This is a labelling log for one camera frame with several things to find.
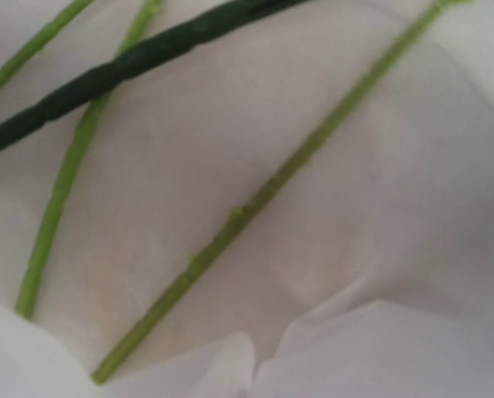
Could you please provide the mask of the blue fake hydrangea stem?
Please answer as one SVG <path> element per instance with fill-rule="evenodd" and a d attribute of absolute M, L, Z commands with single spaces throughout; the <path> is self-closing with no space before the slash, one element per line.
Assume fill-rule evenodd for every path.
<path fill-rule="evenodd" d="M 127 80 L 175 60 L 236 29 L 297 6 L 295 0 L 223 2 L 129 47 L 0 123 L 0 152 L 45 124 L 108 94 Z"/>

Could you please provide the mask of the pink fake rose stem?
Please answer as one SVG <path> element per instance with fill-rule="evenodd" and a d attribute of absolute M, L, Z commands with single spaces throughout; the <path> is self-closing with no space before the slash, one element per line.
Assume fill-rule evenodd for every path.
<path fill-rule="evenodd" d="M 326 118 L 303 140 L 278 170 L 242 206 L 230 211 L 227 222 L 211 242 L 195 253 L 186 268 L 163 290 L 148 311 L 128 330 L 108 355 L 90 374 L 97 386 L 103 385 L 132 355 L 135 349 L 165 317 L 192 285 L 245 230 L 248 224 L 270 203 L 286 183 L 306 165 L 334 134 L 336 129 L 365 99 L 366 95 L 409 51 L 437 19 L 457 1 L 434 1 L 414 22 L 400 33 L 383 54 L 356 81 Z"/>
<path fill-rule="evenodd" d="M 28 321 L 32 320 L 35 312 L 43 271 L 49 259 L 65 203 L 111 95 L 111 93 L 101 95 L 87 106 L 74 129 L 72 140 L 56 175 L 31 248 L 27 269 L 23 275 L 14 308 L 18 316 Z"/>

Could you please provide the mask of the white wrapping paper sheet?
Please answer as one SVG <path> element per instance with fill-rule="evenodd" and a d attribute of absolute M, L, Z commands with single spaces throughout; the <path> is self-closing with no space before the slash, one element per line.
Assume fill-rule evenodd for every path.
<path fill-rule="evenodd" d="M 0 397 L 494 397 L 494 1 L 448 9 L 153 329 L 90 373 L 426 1 L 313 1 L 0 153 Z"/>

